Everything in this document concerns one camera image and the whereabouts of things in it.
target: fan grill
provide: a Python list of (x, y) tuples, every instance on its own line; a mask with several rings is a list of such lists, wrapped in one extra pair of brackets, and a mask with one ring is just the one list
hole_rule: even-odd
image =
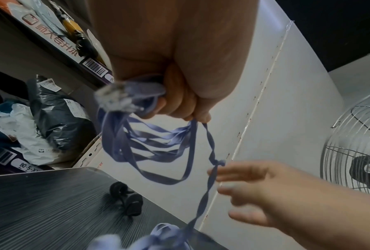
[(370, 194), (370, 96), (332, 127), (321, 157), (321, 178)]

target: dark wood grain surface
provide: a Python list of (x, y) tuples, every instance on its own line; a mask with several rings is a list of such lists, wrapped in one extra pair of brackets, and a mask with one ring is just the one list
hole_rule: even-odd
[[(85, 249), (103, 234), (128, 247), (159, 223), (185, 223), (144, 198), (142, 214), (127, 217), (109, 195), (117, 180), (95, 168), (0, 176), (0, 249)], [(224, 250), (191, 240), (195, 250)]]

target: barcode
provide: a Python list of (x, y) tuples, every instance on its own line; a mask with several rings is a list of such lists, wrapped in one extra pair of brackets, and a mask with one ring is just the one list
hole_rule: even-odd
[(4, 148), (0, 148), (0, 164), (7, 165), (15, 156), (15, 153)]
[(99, 77), (104, 77), (104, 75), (108, 73), (108, 70), (106, 68), (102, 67), (100, 64), (98, 64), (91, 58), (84, 61), (83, 65), (85, 65), (88, 69), (93, 71)]

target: blue ribbon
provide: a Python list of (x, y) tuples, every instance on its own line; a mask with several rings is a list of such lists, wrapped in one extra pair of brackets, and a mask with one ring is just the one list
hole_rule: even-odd
[[(126, 82), (126, 92), (129, 93), (134, 100), (133, 103), (140, 105), (144, 108), (145, 112), (150, 112), (154, 109), (157, 103), (157, 98), (162, 95), (161, 83), (158, 82), (157, 85), (159, 88), (153, 88), (153, 85), (156, 85), (156, 82)], [(145, 88), (147, 87), (148, 95), (145, 96)], [(130, 163), (142, 176), (147, 178), (150, 181), (157, 182), (165, 185), (174, 185), (186, 180), (192, 170), (194, 153), (195, 153), (195, 143), (196, 143), (196, 133), (197, 133), (197, 121), (194, 119), (188, 123), (187, 126), (177, 128), (172, 131), (165, 130), (159, 126), (144, 123), (136, 118), (130, 117), (130, 113), (115, 111), (115, 112), (105, 112), (103, 109), (98, 111), (98, 120), (102, 126), (102, 147), (104, 150), (117, 162), (128, 162)], [(151, 130), (164, 133), (163, 136), (157, 136), (152, 133), (143, 132), (139, 130), (133, 130), (130, 126), (130, 123), (142, 123), (149, 127)], [(208, 192), (214, 185), (216, 180), (216, 172), (218, 166), (224, 166), (225, 161), (218, 161), (215, 159), (215, 143), (212, 138), (211, 133), (208, 131), (207, 124), (203, 124), (207, 131), (207, 139), (209, 145), (211, 146), (212, 152), (209, 155), (209, 161), (214, 166), (212, 173), (208, 178), (207, 182), (207, 191), (204, 193), (201, 198), (200, 204), (197, 208), (196, 217), (191, 220), (186, 227), (178, 230), (170, 230), (168, 232), (163, 232), (160, 235), (146, 236), (141, 238), (143, 242), (142, 249), (145, 249), (145, 242), (149, 246), (148, 249), (163, 249), (163, 243), (167, 240), (172, 240), (175, 238), (174, 248), (183, 246), (184, 243), (192, 236), (194, 233), (194, 226), (197, 219), (205, 212), (208, 204)], [(159, 142), (155, 139), (164, 139), (167, 142)], [(169, 149), (173, 146), (179, 145), (178, 149), (169, 150), (169, 151), (156, 151), (150, 150), (148, 147), (156, 147), (161, 149)], [(140, 154), (133, 153), (133, 149), (143, 150), (151, 153), (151, 156), (142, 156)], [(188, 162), (186, 164), (185, 172), (181, 179), (173, 179), (163, 175), (158, 175), (152, 172), (142, 170), (138, 167), (138, 161), (151, 160), (156, 162), (173, 162), (177, 158), (181, 157), (185, 149), (189, 148)], [(212, 238), (203, 234), (197, 233), (198, 238), (205, 241), (213, 241)]]

